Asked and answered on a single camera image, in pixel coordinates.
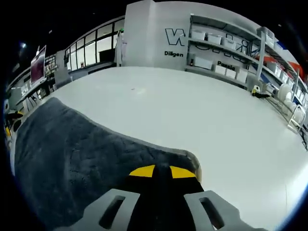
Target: white storage bin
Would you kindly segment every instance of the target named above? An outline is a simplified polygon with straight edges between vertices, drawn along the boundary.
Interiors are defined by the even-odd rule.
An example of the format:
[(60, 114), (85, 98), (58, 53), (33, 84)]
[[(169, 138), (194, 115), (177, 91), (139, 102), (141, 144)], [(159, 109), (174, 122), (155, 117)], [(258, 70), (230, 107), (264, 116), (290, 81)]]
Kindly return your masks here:
[(200, 57), (195, 57), (194, 65), (211, 70), (212, 65), (213, 65), (213, 61), (203, 59), (203, 58), (200, 58)]
[(235, 71), (236, 71), (236, 79), (238, 81), (245, 83), (247, 79), (248, 70), (236, 67)]
[(235, 79), (235, 77), (236, 77), (236, 72), (235, 72), (235, 71), (232, 71), (232, 70), (230, 70), (230, 69), (226, 69), (226, 76)]
[(288, 74), (285, 73), (284, 71), (281, 71), (280, 79), (282, 80), (282, 82), (287, 83), (288, 78), (289, 78)]
[(279, 45), (278, 42), (275, 42), (275, 44), (274, 44), (274, 50), (275, 50), (278, 54), (282, 54), (282, 53), (283, 53), (283, 48), (282, 48), (282, 46)]
[(229, 39), (229, 38), (222, 37), (221, 38), (221, 44), (224, 45), (225, 47), (231, 48), (233, 50), (236, 49), (236, 42)]
[(259, 37), (261, 37), (261, 32), (263, 32), (265, 35), (268, 35), (270, 38), (275, 38), (275, 35), (273, 32), (270, 31), (270, 29), (268, 29), (267, 27), (265, 26), (261, 26), (257, 29), (257, 35)]
[(218, 74), (225, 75), (226, 68), (223, 66), (214, 65), (214, 71)]
[(192, 39), (204, 40), (205, 39), (205, 32), (200, 31), (200, 30), (192, 30), (191, 36), (192, 36)]
[(274, 72), (274, 74), (277, 76), (277, 77), (280, 77), (280, 74), (281, 74), (281, 68), (280, 66), (278, 65), (278, 63), (275, 63), (275, 62), (267, 62), (266, 63), (266, 66), (269, 68), (269, 70), (271, 70), (272, 72)]
[(265, 35), (265, 43), (269, 46), (274, 48), (274, 44), (275, 44), (275, 38), (271, 38), (268, 35)]
[(216, 44), (220, 44), (221, 43), (221, 37), (220, 35), (214, 35), (212, 33), (208, 33), (207, 34), (207, 41), (209, 42), (213, 42)]

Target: computer monitor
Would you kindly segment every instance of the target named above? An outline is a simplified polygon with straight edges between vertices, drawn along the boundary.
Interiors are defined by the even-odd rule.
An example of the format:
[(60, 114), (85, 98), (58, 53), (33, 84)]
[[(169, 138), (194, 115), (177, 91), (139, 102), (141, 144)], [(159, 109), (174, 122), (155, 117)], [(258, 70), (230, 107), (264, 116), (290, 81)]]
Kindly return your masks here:
[(45, 53), (46, 46), (31, 61), (31, 85), (45, 78)]

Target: desk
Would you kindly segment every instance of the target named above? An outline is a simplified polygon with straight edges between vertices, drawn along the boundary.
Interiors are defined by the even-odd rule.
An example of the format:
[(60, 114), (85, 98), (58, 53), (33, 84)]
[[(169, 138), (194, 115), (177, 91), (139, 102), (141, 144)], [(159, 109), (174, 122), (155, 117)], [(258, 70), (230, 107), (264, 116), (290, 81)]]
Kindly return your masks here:
[(22, 103), (26, 98), (32, 97), (32, 95), (37, 92), (40, 88), (44, 88), (46, 90), (47, 79), (42, 80), (40, 83), (31, 87), (31, 89), (16, 103), (16, 105)]

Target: wall lettering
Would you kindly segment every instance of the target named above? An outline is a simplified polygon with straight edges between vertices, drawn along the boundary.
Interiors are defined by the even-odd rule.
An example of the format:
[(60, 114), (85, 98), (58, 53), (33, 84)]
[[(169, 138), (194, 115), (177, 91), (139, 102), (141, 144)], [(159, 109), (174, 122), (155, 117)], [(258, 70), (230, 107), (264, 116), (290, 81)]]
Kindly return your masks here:
[(172, 56), (172, 57), (183, 57), (184, 55), (181, 54), (181, 53), (174, 53), (173, 51), (165, 51), (165, 55), (168, 55), (168, 56)]
[(180, 45), (184, 47), (184, 41), (183, 39), (185, 38), (185, 31), (183, 29), (172, 29), (172, 28), (166, 28), (165, 29), (167, 40), (169, 45)]

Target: black ceiling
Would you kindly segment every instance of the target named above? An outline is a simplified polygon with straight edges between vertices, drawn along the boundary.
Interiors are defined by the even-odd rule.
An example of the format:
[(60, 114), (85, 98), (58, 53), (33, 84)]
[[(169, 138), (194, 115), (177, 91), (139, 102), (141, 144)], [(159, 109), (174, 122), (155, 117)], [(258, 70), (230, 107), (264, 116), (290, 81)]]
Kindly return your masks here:
[[(112, 1), (102, 6), (89, 3), (92, 7), (64, 8), (59, 6), (44, 5), (44, 8), (18, 7), (6, 18), (7, 42), (11, 44), (7, 49), (10, 57), (8, 69), (17, 63), (30, 62), (35, 55), (38, 45), (47, 44), (47, 55), (65, 49), (78, 37), (94, 27), (125, 14), (126, 5), (135, 0)], [(274, 1), (212, 1), (195, 0), (216, 5), (233, 12), (239, 13), (261, 26), (266, 26), (275, 33), (275, 36), (291, 51), (308, 73), (308, 36), (307, 25), (302, 20), (307, 18), (303, 6), (296, 3), (280, 4)], [(27, 44), (27, 52), (20, 56), (19, 42)]]

